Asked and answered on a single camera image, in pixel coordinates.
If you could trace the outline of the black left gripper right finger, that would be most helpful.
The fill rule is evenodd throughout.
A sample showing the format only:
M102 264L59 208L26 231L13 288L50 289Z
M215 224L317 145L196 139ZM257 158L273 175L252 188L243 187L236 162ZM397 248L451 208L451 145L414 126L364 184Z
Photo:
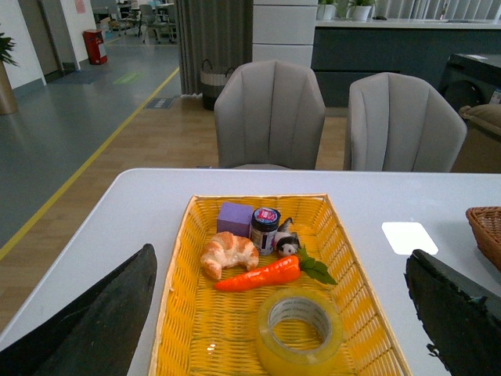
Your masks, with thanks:
M416 249L405 282L432 356L452 375L500 374L500 297Z

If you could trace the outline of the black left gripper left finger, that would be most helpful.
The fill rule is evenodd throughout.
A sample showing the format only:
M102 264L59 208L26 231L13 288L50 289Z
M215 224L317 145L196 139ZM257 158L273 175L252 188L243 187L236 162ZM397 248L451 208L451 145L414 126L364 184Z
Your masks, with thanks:
M157 277L152 244L1 351L3 375L126 375Z

